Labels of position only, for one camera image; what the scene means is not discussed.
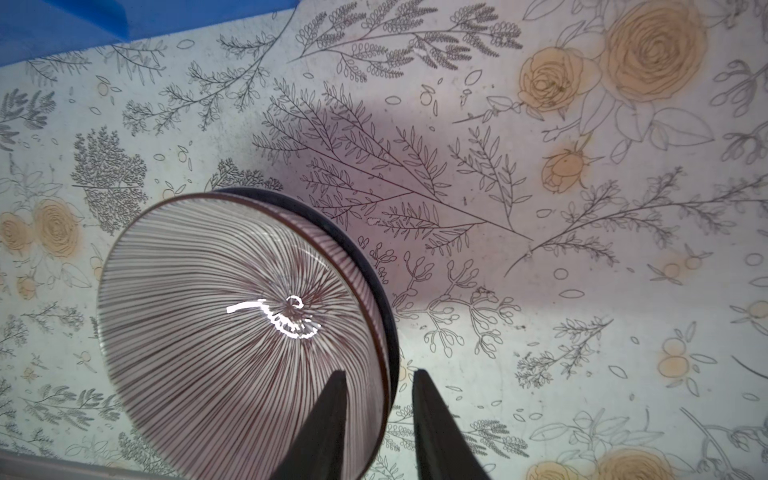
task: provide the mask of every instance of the glass bowl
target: glass bowl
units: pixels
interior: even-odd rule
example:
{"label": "glass bowl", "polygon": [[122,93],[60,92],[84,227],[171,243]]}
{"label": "glass bowl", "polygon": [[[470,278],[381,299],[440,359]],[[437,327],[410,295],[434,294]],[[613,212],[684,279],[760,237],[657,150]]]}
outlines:
{"label": "glass bowl", "polygon": [[382,441],[399,371],[386,296],[352,241],[288,197],[229,189],[145,211],[104,264],[98,324],[126,413],[188,478],[269,478],[337,369],[343,478]]}

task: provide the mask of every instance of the black tongs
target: black tongs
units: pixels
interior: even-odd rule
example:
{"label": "black tongs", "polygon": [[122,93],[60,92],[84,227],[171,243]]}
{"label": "black tongs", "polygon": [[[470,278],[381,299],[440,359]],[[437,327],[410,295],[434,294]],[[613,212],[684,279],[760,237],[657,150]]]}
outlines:
{"label": "black tongs", "polygon": [[[346,395],[346,374],[335,371],[271,480],[341,478]],[[413,426],[421,480],[488,480],[425,370],[413,376]]]}

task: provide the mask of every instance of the rose illustration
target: rose illustration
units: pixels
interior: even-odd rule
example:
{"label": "rose illustration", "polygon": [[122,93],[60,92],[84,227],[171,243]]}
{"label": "rose illustration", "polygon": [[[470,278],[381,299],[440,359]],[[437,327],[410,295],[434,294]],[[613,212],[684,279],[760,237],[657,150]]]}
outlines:
{"label": "rose illustration", "polygon": [[706,29],[692,2],[644,2],[607,32],[603,84],[620,99],[669,98],[696,74],[706,51]]}
{"label": "rose illustration", "polygon": [[573,150],[566,148],[560,154],[545,157],[547,163],[541,169],[541,182],[544,184],[544,188],[553,193],[562,194],[577,181],[581,181],[581,172],[584,170],[584,166],[602,158],[589,158],[584,155],[584,147],[587,146],[590,138],[591,134],[577,141]]}
{"label": "rose illustration", "polygon": [[72,255],[80,240],[72,212],[57,200],[43,200],[35,208],[35,230],[42,246],[60,258]]}
{"label": "rose illustration", "polygon": [[22,278],[16,280],[16,291],[19,295],[22,296],[24,300],[29,300],[35,296],[36,290],[37,285],[35,285],[35,281],[32,278],[23,276]]}
{"label": "rose illustration", "polygon": [[528,469],[525,480],[586,480],[575,470],[555,462],[543,462]]}
{"label": "rose illustration", "polygon": [[3,244],[13,253],[23,255],[32,242],[29,226],[14,214],[0,215],[0,236]]}
{"label": "rose illustration", "polygon": [[547,47],[520,70],[520,100],[539,111],[566,108],[600,81],[597,63],[573,48]]}
{"label": "rose illustration", "polygon": [[598,460],[597,480],[674,480],[665,458],[640,449],[622,449]]}

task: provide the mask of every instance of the floral patterned surface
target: floral patterned surface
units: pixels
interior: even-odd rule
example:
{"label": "floral patterned surface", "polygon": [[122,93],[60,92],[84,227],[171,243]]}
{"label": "floral patterned surface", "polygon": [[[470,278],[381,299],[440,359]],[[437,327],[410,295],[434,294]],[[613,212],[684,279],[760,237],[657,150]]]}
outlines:
{"label": "floral patterned surface", "polygon": [[368,480],[427,369],[492,478],[768,474],[768,3],[304,2],[0,75],[0,447],[176,475],[99,350],[116,235],[248,185],[356,239],[395,310]]}

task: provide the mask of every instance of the blue object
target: blue object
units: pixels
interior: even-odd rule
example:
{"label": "blue object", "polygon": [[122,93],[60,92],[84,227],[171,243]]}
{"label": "blue object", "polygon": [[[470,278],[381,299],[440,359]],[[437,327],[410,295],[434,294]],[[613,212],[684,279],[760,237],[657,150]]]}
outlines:
{"label": "blue object", "polygon": [[0,0],[0,65],[295,8],[299,0]]}

